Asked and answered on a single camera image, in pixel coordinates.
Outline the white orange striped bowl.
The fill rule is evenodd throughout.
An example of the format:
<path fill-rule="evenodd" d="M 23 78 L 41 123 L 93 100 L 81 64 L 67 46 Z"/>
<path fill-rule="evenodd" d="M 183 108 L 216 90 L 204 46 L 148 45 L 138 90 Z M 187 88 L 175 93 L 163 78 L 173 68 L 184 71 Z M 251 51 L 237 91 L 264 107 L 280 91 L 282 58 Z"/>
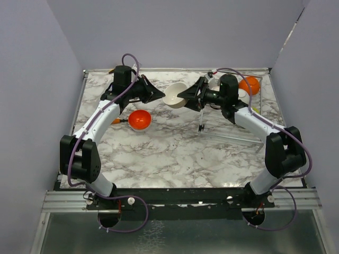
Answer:
<path fill-rule="evenodd" d="M 164 91 L 165 96 L 162 98 L 164 104 L 174 109 L 184 107 L 188 101 L 184 98 L 178 97 L 178 94 L 186 89 L 187 86 L 184 83 L 174 83 L 169 85 Z"/>

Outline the red orange glossy bowl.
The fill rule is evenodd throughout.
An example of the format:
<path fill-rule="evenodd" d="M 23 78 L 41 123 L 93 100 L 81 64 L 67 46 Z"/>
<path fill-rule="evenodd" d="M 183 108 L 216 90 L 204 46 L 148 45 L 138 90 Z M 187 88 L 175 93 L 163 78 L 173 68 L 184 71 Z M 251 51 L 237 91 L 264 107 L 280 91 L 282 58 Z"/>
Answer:
<path fill-rule="evenodd" d="M 133 111 L 129 117 L 129 125 L 150 125 L 152 121 L 151 114 L 145 110 Z"/>

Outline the white bowl grey outside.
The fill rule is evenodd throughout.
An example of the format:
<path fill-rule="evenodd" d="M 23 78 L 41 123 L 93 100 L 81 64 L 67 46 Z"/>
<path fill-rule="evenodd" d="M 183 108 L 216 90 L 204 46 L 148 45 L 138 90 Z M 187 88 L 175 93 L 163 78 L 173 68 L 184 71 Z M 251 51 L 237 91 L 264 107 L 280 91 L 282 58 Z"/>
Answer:
<path fill-rule="evenodd" d="M 245 104 L 249 104 L 249 99 L 250 99 L 250 96 L 248 94 L 248 92 L 244 89 L 238 89 L 238 98 L 239 100 L 241 100 L 243 103 Z"/>

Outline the white bowl orange outside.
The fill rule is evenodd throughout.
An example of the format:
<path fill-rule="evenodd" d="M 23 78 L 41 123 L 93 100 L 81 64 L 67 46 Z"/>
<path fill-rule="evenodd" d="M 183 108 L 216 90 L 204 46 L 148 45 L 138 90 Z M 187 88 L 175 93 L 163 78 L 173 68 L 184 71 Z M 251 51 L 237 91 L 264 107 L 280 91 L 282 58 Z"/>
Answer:
<path fill-rule="evenodd" d="M 251 87 L 252 95 L 256 95 L 256 94 L 259 93 L 259 91 L 260 91 L 260 82 L 259 82 L 259 80 L 256 77 L 249 76 L 249 77 L 246 77 L 245 79 L 242 79 L 239 82 L 239 89 L 243 89 L 243 90 L 245 90 L 249 94 L 249 87 L 248 87 L 247 84 L 249 84 L 250 87 Z"/>

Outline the lime green bowl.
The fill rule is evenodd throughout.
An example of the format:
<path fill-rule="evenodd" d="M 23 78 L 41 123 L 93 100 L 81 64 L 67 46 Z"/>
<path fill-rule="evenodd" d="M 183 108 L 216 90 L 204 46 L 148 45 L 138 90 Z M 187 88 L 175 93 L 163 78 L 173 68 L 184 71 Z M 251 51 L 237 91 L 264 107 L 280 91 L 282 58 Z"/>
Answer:
<path fill-rule="evenodd" d="M 252 110 L 255 111 L 256 113 L 260 114 L 260 111 L 257 108 L 252 107 Z"/>

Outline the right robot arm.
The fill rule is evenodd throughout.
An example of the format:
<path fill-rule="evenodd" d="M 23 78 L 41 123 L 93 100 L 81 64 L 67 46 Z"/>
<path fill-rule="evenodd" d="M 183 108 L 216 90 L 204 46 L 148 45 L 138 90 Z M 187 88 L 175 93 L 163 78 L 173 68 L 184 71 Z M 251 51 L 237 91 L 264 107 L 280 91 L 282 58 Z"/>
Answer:
<path fill-rule="evenodd" d="M 207 104 L 219 106 L 225 119 L 255 135 L 265 144 L 265 169 L 246 185 L 244 203 L 255 207 L 285 176 L 306 164 L 306 149 L 300 132 L 294 126 L 276 125 L 252 110 L 239 99 L 239 83 L 232 74 L 220 78 L 218 91 L 209 88 L 207 77 L 200 77 L 194 85 L 178 94 L 187 100 L 186 107 L 201 111 Z"/>

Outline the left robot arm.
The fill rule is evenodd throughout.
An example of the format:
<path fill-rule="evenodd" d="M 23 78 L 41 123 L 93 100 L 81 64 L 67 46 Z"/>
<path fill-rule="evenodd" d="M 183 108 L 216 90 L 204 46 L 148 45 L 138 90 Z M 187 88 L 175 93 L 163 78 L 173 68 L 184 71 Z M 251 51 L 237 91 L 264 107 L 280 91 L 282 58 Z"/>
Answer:
<path fill-rule="evenodd" d="M 68 180 L 75 179 L 99 194 L 99 203 L 113 208 L 117 196 L 114 183 L 101 173 L 101 160 L 97 145 L 111 123 L 131 102 L 144 104 L 165 96 L 145 75 L 126 65 L 116 66 L 113 82 L 101 95 L 99 104 L 87 122 L 73 135 L 60 140 L 60 172 Z"/>

